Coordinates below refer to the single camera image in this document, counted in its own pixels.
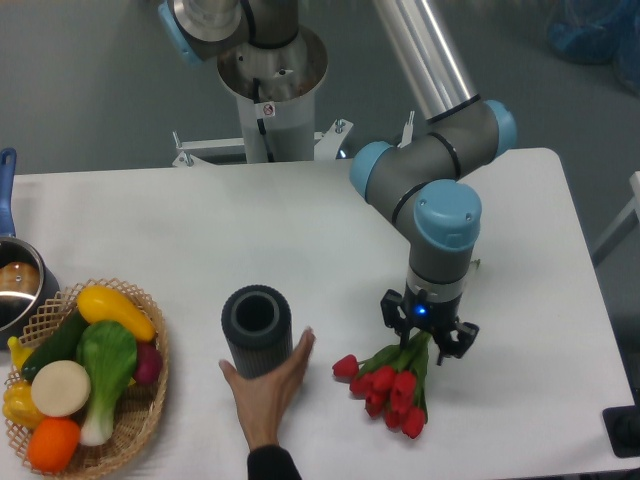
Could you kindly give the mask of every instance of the yellow bell pepper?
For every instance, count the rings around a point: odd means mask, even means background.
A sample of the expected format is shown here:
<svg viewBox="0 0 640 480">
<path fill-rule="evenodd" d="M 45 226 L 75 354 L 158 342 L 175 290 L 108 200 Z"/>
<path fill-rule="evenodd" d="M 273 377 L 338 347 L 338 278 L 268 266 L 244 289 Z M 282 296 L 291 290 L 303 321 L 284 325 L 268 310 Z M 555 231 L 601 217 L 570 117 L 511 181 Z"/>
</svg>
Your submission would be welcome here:
<svg viewBox="0 0 640 480">
<path fill-rule="evenodd" d="M 14 383 L 4 392 L 2 413 L 13 423 L 31 430 L 45 419 L 44 414 L 31 400 L 31 385 L 24 380 Z"/>
<path fill-rule="evenodd" d="M 80 315 L 90 324 L 114 320 L 129 330 L 139 342 L 150 342 L 156 329 L 147 316 L 123 293 L 102 285 L 91 285 L 78 294 Z"/>
<path fill-rule="evenodd" d="M 24 362 L 33 353 L 33 348 L 23 347 L 17 337 L 9 337 L 7 346 L 11 351 L 11 362 L 18 370 L 21 370 Z"/>
</svg>

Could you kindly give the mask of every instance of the cucumber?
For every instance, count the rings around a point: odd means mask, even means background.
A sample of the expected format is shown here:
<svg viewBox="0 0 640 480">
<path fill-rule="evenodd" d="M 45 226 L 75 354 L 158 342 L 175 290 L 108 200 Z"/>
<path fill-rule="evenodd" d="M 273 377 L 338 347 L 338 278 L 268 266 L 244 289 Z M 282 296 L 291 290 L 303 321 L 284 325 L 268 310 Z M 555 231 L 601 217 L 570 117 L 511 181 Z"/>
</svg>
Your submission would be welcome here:
<svg viewBox="0 0 640 480">
<path fill-rule="evenodd" d="M 73 360 L 80 337 L 88 326 L 80 312 L 74 310 L 60 323 L 56 331 L 29 355 L 20 371 L 22 378 L 31 383 L 42 367 L 58 360 Z"/>
</svg>

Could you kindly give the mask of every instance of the black sleeve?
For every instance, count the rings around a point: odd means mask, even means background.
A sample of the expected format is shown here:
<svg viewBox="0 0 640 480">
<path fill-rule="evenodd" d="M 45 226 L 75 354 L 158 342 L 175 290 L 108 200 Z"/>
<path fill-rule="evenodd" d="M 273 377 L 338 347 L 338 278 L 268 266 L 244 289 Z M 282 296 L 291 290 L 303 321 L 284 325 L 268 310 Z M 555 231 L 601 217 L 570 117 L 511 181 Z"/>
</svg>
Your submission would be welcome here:
<svg viewBox="0 0 640 480">
<path fill-rule="evenodd" d="M 302 480 L 289 452 L 277 445 L 255 449 L 247 458 L 249 480 Z"/>
</svg>

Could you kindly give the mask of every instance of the blue joint cap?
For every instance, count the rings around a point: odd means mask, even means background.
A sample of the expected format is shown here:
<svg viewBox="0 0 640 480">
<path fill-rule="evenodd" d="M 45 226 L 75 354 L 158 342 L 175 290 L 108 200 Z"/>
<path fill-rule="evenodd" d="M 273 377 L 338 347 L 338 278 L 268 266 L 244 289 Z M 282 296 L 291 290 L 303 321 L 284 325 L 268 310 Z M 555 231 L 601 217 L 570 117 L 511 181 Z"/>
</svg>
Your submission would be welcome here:
<svg viewBox="0 0 640 480">
<path fill-rule="evenodd" d="M 413 205 L 413 218 L 422 236 L 436 248 L 462 252 L 480 235 L 482 203 L 473 188 L 454 180 L 428 183 Z"/>
<path fill-rule="evenodd" d="M 518 126 L 515 118 L 503 103 L 496 100 L 487 100 L 484 103 L 493 110 L 498 122 L 498 150 L 496 150 L 496 157 L 499 157 L 510 148 L 516 146 Z"/>
<path fill-rule="evenodd" d="M 169 35 L 169 38 L 171 38 L 171 42 L 178 49 L 178 53 L 180 53 L 180 56 L 187 65 L 191 67 L 200 65 L 202 63 L 202 59 L 196 55 L 191 48 L 191 45 L 189 45 L 189 42 L 187 42 L 187 39 L 182 35 L 180 27 L 178 27 L 175 18 L 171 15 L 169 4 L 166 1 L 161 3 L 158 7 L 158 15 L 160 15 L 161 23 Z"/>
<path fill-rule="evenodd" d="M 353 158 L 349 180 L 360 196 L 367 199 L 367 184 L 378 159 L 384 152 L 393 148 L 387 142 L 373 142 L 364 146 Z"/>
</svg>

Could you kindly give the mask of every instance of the ribbed black cylinder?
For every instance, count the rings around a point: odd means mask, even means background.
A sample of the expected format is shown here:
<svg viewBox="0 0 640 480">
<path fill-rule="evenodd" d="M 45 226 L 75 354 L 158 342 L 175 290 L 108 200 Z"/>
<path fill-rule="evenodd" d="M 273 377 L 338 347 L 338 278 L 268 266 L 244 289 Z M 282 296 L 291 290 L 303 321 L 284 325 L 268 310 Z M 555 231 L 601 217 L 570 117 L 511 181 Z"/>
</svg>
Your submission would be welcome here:
<svg viewBox="0 0 640 480">
<path fill-rule="evenodd" d="M 245 378 L 269 373 L 291 355 L 291 309 L 271 287 L 249 285 L 231 295 L 222 308 L 222 331 Z"/>
</svg>

